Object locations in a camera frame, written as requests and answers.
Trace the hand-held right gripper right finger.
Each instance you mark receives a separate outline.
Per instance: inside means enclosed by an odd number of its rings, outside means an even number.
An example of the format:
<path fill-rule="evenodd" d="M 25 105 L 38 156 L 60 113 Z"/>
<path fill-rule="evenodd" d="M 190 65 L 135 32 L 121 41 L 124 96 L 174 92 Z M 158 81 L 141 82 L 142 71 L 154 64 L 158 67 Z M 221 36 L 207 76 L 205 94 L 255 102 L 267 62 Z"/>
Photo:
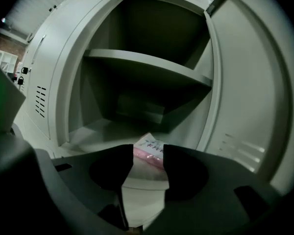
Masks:
<path fill-rule="evenodd" d="M 248 231 L 280 194 L 238 162 L 164 145 L 165 206 L 146 235 L 236 235 Z"/>

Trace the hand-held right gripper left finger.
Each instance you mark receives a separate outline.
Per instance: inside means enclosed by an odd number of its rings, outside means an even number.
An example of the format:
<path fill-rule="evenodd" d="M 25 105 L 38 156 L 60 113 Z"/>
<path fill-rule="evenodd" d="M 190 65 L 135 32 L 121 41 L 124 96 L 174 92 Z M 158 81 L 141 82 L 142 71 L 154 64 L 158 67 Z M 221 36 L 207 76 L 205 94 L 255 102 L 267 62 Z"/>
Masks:
<path fill-rule="evenodd" d="M 127 231 L 122 186 L 133 167 L 133 145 L 53 159 L 52 163 L 73 195 L 92 213 Z"/>

